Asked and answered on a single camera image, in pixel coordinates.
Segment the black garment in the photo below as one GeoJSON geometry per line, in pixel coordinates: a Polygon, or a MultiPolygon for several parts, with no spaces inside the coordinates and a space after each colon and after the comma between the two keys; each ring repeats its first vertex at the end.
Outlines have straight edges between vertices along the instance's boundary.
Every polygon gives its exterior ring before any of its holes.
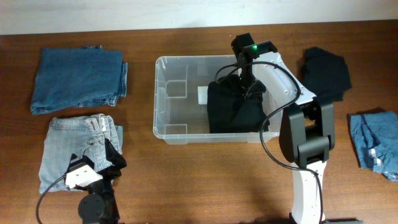
{"type": "Polygon", "coordinates": [[[352,88],[345,58],[311,47],[304,51],[304,59],[301,72],[306,89],[324,100],[343,101],[344,92],[352,88]]]}
{"type": "Polygon", "coordinates": [[[236,74],[208,85],[207,114],[211,134],[258,132],[266,119],[263,94],[243,98],[243,89],[236,74]]]}

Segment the medium blue denim shorts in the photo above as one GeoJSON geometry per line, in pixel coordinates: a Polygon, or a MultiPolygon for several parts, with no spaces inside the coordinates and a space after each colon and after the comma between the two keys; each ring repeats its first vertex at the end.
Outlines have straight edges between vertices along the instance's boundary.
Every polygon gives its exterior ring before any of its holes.
{"type": "Polygon", "coordinates": [[[397,181],[397,115],[392,111],[349,115],[359,166],[397,181]]]}

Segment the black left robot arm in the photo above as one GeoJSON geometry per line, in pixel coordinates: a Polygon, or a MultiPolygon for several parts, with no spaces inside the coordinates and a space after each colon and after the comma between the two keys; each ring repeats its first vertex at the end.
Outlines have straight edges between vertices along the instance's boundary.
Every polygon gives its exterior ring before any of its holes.
{"type": "Polygon", "coordinates": [[[95,171],[95,163],[87,156],[80,159],[72,154],[66,171],[65,185],[87,191],[78,205],[83,224],[118,224],[120,216],[112,181],[121,176],[126,160],[115,150],[109,139],[104,140],[106,160],[111,165],[95,171]]]}

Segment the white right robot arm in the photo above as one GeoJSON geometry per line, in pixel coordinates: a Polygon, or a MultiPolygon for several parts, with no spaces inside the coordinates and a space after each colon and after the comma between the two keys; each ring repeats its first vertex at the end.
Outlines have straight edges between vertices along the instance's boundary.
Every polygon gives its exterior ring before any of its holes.
{"type": "Polygon", "coordinates": [[[293,173],[294,202],[291,223],[325,223],[322,180],[330,151],[335,146],[333,103],[319,99],[306,89],[278,61],[279,53],[270,42],[255,43],[250,34],[237,35],[231,42],[236,69],[241,71],[244,87],[261,82],[279,107],[266,120],[282,115],[279,146],[287,160],[283,163],[270,151],[269,158],[293,173]]]}

